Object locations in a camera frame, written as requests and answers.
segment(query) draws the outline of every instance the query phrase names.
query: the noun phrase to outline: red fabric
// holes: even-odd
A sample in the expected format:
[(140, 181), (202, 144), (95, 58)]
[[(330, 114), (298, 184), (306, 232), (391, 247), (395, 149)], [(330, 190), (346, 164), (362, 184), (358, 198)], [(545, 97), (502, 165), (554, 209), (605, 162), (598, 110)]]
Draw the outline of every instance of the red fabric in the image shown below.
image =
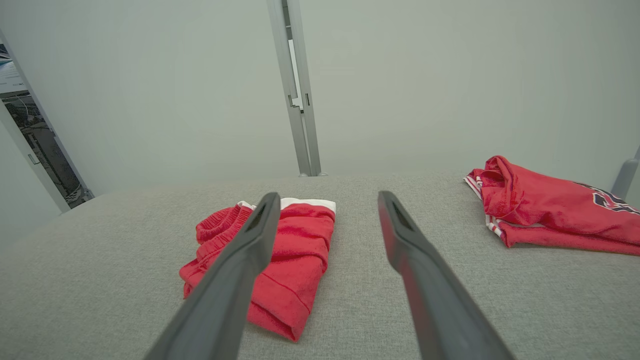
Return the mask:
[(640, 255), (640, 211), (613, 194), (490, 158), (480, 182), (484, 212), (496, 217), (500, 238), (514, 243)]
[[(184, 297), (200, 282), (253, 210), (236, 205), (196, 226), (196, 259), (180, 269)], [(291, 204), (281, 210), (271, 263), (255, 280), (248, 320), (298, 341), (328, 264), (335, 213), (324, 206)]]

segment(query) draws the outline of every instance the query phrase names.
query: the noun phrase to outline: door frame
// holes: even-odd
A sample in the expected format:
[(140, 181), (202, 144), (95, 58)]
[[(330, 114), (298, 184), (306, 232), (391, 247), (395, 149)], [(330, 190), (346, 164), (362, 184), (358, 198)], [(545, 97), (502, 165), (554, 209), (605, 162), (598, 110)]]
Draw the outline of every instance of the door frame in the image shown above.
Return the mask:
[[(92, 199), (93, 198), (93, 193), (87, 187), (86, 183), (84, 182), (83, 178), (80, 176), (80, 173), (78, 172), (78, 170), (77, 170), (76, 166), (74, 165), (73, 161), (69, 157), (69, 154), (68, 154), (67, 150), (65, 149), (64, 145), (62, 144), (62, 142), (60, 141), (60, 139), (56, 135), (56, 132), (55, 132), (55, 130), (53, 128), (53, 125), (51, 124), (51, 121), (49, 121), (49, 117), (47, 116), (47, 112), (45, 111), (44, 107), (40, 103), (40, 100), (36, 96), (36, 93), (33, 91), (33, 88), (31, 87), (31, 84), (29, 84), (29, 81), (27, 80), (27, 77), (25, 76), (24, 72), (22, 71), (22, 68), (20, 67), (20, 64), (18, 63), (18, 60), (16, 59), (13, 51), (11, 50), (10, 45), (6, 42), (6, 39), (5, 39), (4, 34), (2, 32), (2, 29), (0, 29), (0, 41), (2, 41), (2, 44), (4, 44), (4, 47), (7, 50), (7, 53), (9, 53), (9, 56), (11, 56), (11, 59), (13, 61), (13, 64), (15, 65), (15, 68), (18, 71), (18, 74), (20, 74), (20, 77), (22, 78), (22, 81), (24, 82), (24, 86), (27, 88), (27, 90), (31, 94), (31, 97), (33, 98), (33, 102), (35, 102), (36, 106), (38, 106), (38, 109), (40, 110), (41, 116), (44, 118), (44, 121), (47, 124), (47, 127), (53, 133), (53, 138), (56, 141), (56, 143), (58, 144), (58, 147), (62, 151), (62, 154), (64, 155), (64, 157), (67, 159), (67, 162), (69, 163), (69, 166), (71, 166), (71, 170), (73, 170), (74, 174), (76, 175), (76, 177), (80, 181), (80, 185), (83, 187), (83, 190), (84, 190), (85, 194), (88, 196), (89, 199)], [(58, 190), (58, 187), (53, 183), (53, 180), (49, 177), (49, 174), (44, 169), (42, 164), (40, 164), (40, 162), (38, 162), (37, 164), (33, 164), (31, 159), (29, 158), (29, 156), (32, 156), (34, 159), (37, 159), (37, 157), (35, 156), (35, 154), (31, 150), (31, 147), (29, 146), (27, 141), (24, 139), (24, 136), (22, 135), (22, 132), (18, 128), (18, 125), (15, 122), (12, 122), (11, 124), (7, 124), (5, 122), (4, 125), (7, 128), (7, 131), (9, 132), (9, 135), (11, 135), (11, 138), (13, 138), (13, 141), (18, 146), (18, 149), (20, 149), (20, 151), (21, 151), (22, 155), (24, 156), (25, 160), (29, 162), (29, 164), (31, 165), (31, 168), (33, 169), (33, 171), (36, 173), (36, 175), (40, 179), (40, 182), (44, 185), (45, 189), (47, 189), (47, 191), (49, 192), (49, 195), (51, 196), (51, 198), (54, 200), (54, 202), (60, 208), (60, 211), (62, 213), (65, 213), (65, 212), (71, 210), (71, 208), (67, 204), (65, 198), (62, 196), (62, 194)]]

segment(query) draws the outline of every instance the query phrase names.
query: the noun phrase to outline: doorway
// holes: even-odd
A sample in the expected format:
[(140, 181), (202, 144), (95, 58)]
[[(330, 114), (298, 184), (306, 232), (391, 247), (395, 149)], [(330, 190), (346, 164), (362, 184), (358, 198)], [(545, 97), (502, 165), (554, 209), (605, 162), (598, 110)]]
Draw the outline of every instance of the doorway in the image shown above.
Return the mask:
[(55, 139), (54, 132), (47, 125), (33, 96), (24, 86), (3, 44), (0, 44), (0, 77), (0, 85), (2, 85), (0, 99), (35, 154), (35, 158), (29, 155), (31, 162), (44, 167), (69, 208), (74, 208), (91, 199), (91, 193), (83, 188), (67, 161)]

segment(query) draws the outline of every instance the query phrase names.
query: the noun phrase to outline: gray upholstered table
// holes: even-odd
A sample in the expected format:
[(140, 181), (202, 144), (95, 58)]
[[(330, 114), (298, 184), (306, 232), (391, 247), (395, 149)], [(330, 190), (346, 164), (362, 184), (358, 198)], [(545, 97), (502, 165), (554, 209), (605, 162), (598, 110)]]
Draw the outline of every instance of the gray upholstered table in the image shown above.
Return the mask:
[(519, 359), (640, 357), (640, 258), (507, 249), (462, 174), (309, 177), (97, 197), (3, 249), (1, 359), (139, 359), (182, 303), (195, 226), (263, 194), (329, 199), (329, 268), (299, 343), (248, 324), (241, 359), (416, 359), (376, 208), (392, 190)]

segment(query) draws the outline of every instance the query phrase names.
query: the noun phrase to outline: door handle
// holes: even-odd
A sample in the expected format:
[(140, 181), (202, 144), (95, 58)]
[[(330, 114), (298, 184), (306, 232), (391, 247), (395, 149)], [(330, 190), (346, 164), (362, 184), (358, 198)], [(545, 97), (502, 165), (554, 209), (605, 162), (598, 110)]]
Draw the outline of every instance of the door handle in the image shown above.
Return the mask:
[(36, 161), (35, 161), (35, 159), (33, 158), (33, 155), (28, 154), (28, 156), (29, 156), (29, 159), (31, 160), (31, 162), (32, 162), (34, 165), (37, 165), (37, 164), (39, 164), (39, 163), (40, 163), (40, 160), (38, 160), (38, 162), (36, 162)]

